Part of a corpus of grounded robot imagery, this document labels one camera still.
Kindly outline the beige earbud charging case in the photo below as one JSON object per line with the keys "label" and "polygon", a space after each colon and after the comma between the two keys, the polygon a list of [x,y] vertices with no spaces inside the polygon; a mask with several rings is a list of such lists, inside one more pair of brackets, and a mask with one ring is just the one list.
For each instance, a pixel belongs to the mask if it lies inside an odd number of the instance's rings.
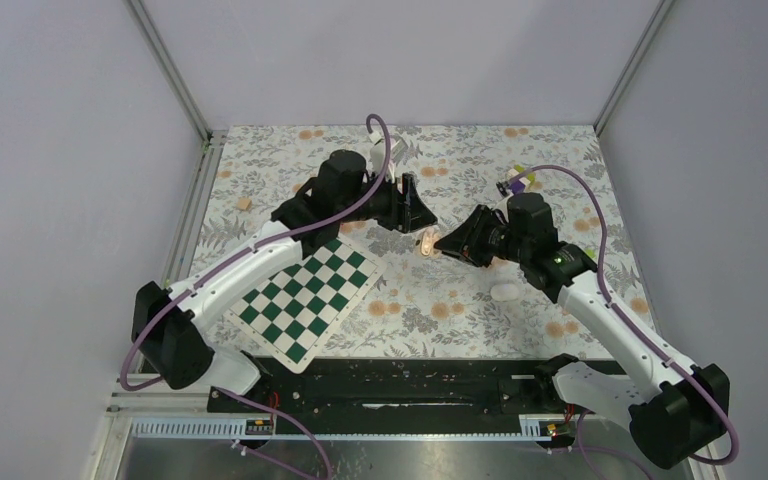
{"label": "beige earbud charging case", "polygon": [[440,231],[437,228],[425,229],[419,238],[419,254],[427,258],[439,257],[440,251],[435,247],[435,244],[440,238]]}

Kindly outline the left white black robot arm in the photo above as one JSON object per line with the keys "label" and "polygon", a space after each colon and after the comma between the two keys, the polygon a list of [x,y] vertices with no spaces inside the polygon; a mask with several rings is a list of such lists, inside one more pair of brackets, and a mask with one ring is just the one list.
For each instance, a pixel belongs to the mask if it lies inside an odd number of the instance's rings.
{"label": "left white black robot arm", "polygon": [[402,234],[436,224],[414,176],[392,180],[388,168],[371,173],[361,154],[336,150],[245,244],[170,287],[154,281],[140,287],[129,352],[141,353],[155,380],[173,390],[215,380],[245,410],[264,407],[271,387],[260,369],[243,353],[209,344],[207,331],[263,281],[334,240],[344,222],[374,221]]}

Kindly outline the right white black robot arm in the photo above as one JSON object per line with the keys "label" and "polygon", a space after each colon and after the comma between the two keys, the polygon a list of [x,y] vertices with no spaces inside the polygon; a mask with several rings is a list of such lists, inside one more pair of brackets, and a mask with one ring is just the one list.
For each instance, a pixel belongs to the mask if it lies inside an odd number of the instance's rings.
{"label": "right white black robot arm", "polygon": [[572,314],[613,356],[625,379],[567,354],[552,358],[533,386],[535,402],[557,412],[586,408],[625,428],[654,465],[669,469],[726,434],[730,383],[715,364],[699,367],[621,302],[584,251],[558,238],[550,206],[536,193],[507,198],[505,211],[477,206],[435,247],[476,267],[515,262],[528,284]]}

